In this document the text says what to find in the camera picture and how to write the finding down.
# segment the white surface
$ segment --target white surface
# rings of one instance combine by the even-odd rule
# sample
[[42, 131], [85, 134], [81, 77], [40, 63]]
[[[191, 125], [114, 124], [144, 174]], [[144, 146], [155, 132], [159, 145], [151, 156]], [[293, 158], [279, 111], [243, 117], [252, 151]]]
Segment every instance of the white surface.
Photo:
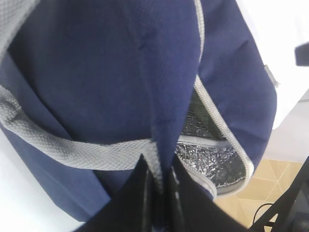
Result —
[[265, 159], [304, 162], [309, 156], [309, 102], [299, 103], [272, 131]]
[[309, 88], [309, 67], [297, 67], [294, 49], [309, 42], [308, 0], [238, 0], [277, 88], [277, 128]]
[[70, 232], [81, 225], [41, 188], [0, 130], [0, 231]]

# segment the black object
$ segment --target black object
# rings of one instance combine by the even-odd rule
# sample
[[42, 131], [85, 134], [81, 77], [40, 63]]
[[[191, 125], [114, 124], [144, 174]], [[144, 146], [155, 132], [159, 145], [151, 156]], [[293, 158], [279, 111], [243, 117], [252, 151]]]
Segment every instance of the black object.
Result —
[[153, 177], [141, 157], [111, 201], [75, 232], [150, 232]]
[[256, 210], [256, 212], [255, 212], [255, 214], [254, 214], [252, 224], [255, 223], [255, 218], [256, 218], [257, 213], [260, 211], [261, 208], [263, 208], [263, 207], [266, 206], [266, 205], [273, 205], [273, 203], [265, 203], [265, 204], [262, 204], [260, 207], [258, 207], [258, 209]]
[[175, 156], [167, 191], [155, 191], [147, 163], [140, 158], [111, 201], [75, 232], [245, 232], [189, 176]]
[[296, 65], [309, 66], [309, 43], [295, 49]]
[[[269, 226], [272, 227], [272, 232], [293, 232], [293, 226], [296, 227], [300, 219], [304, 221], [309, 218], [308, 170], [309, 158], [290, 188], [251, 226], [252, 229], [264, 232], [264, 226]], [[276, 214], [278, 214], [276, 221], [270, 222]]]

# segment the white wall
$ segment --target white wall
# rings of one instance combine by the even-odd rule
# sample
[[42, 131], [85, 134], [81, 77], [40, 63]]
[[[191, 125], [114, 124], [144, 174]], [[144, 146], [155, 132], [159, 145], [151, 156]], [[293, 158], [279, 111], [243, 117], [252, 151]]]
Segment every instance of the white wall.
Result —
[[70, 232], [81, 225], [41, 188], [0, 130], [0, 231]]
[[298, 103], [273, 130], [264, 158], [304, 162], [309, 156], [309, 102]]

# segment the gray mesh strap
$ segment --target gray mesh strap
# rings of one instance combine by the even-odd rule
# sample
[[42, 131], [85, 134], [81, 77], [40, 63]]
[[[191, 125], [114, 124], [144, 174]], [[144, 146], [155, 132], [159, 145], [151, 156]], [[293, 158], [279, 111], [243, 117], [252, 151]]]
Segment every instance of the gray mesh strap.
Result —
[[17, 99], [0, 86], [0, 122], [30, 145], [58, 162], [74, 168], [96, 170], [133, 169], [142, 151], [148, 146], [155, 150], [150, 139], [112, 145], [74, 142], [47, 133], [34, 124], [22, 111]]

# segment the floor tile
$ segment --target floor tile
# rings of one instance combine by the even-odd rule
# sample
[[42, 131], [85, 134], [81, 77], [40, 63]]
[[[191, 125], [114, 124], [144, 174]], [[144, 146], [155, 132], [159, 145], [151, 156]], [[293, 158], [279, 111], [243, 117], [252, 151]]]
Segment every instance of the floor tile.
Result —
[[258, 178], [258, 179], [265, 179], [265, 180], [273, 180], [273, 181], [277, 181], [278, 179], [276, 178], [272, 167], [269, 163], [268, 160], [263, 159], [259, 166], [257, 167], [254, 175], [254, 178]]
[[276, 184], [270, 195], [266, 198], [266, 201], [274, 203], [280, 196], [282, 196], [282, 194], [283, 191], [279, 184]]
[[290, 162], [278, 161], [278, 160], [269, 160], [269, 164], [277, 178], [280, 179], [286, 168], [289, 166]]
[[218, 197], [215, 200], [217, 206], [219, 206], [223, 211], [225, 211], [232, 218], [237, 218], [237, 209], [238, 209], [238, 198], [236, 195], [227, 196], [227, 197]]
[[289, 164], [288, 168], [285, 170], [282, 177], [278, 181], [283, 192], [285, 192], [291, 186], [301, 166], [302, 166], [301, 163]]
[[247, 187], [237, 193], [239, 199], [265, 201], [277, 182], [252, 178]]
[[239, 203], [239, 206], [237, 208], [237, 218], [236, 218], [236, 221], [238, 221], [240, 224], [242, 224], [246, 228], [248, 228], [250, 226], [250, 220], [248, 219], [248, 217], [246, 216], [244, 210], [240, 206], [240, 203]]
[[[250, 223], [252, 223], [254, 214], [256, 212], [256, 210], [258, 209], [258, 207], [260, 207], [261, 205], [263, 205], [265, 202], [264, 201], [257, 201], [257, 200], [246, 200], [246, 199], [239, 199], [239, 204], [241, 206], [241, 208], [243, 209], [243, 212], [245, 213], [248, 221]], [[264, 208], [261, 208], [259, 210], [259, 217], [263, 214]]]

